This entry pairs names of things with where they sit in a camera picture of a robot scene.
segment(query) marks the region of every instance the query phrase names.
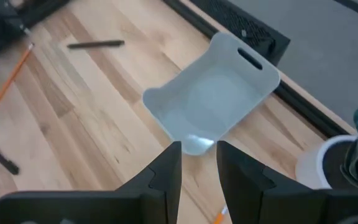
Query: orange pencil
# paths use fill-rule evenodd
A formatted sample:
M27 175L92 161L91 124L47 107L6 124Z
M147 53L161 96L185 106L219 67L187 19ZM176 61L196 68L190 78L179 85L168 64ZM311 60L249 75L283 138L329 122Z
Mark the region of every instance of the orange pencil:
M12 84L12 82L15 80L17 74L19 74L20 69L22 68L25 60L29 57L30 52L32 50L32 48L34 47L34 44L31 43L29 45L29 47L27 48L27 50L24 52L24 55L22 56L22 58L20 59L19 63L16 64L14 70L11 73L11 76L8 78L8 80L4 83L4 85L2 86L2 89L0 90L0 101L3 98L3 96L6 93L6 90L9 88L9 86Z
M223 222L223 218L226 213L227 213L227 205L225 205L221 213L217 215L214 224L221 224Z

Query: white container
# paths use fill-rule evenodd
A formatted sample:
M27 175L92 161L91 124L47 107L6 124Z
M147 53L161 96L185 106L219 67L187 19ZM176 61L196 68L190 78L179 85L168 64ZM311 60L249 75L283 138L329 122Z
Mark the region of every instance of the white container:
M354 142L357 136L340 135L328 139L315 149L304 152L296 163L296 180L311 189L331 189L324 175L323 159L331 146L339 142Z
M243 41L217 33L209 49L173 80L143 94L172 141L205 153L278 87L277 69Z

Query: plastic tray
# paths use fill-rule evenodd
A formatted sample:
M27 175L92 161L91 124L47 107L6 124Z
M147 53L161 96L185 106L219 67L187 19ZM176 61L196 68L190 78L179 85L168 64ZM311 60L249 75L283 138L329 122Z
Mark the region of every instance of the plastic tray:
M231 34L217 33L209 49L143 102L172 141L190 155L205 153L278 87L266 59Z

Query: gray floor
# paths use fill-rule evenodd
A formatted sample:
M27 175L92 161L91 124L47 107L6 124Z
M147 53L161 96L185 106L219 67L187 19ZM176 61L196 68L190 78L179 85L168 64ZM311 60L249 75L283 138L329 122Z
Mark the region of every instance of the gray floor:
M230 1L291 39L278 68L354 125L358 13L333 0Z

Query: black pen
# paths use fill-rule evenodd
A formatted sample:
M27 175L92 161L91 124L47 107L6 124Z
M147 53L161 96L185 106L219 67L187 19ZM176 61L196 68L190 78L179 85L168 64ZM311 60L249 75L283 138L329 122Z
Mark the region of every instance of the black pen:
M78 44L69 44L67 47L69 49L83 49L83 48L91 48L91 47L119 47L125 44L123 40L106 40L99 42L85 42Z
M19 168L12 162L7 160L3 155L0 153L0 164L4 166L11 174L17 175L19 174Z

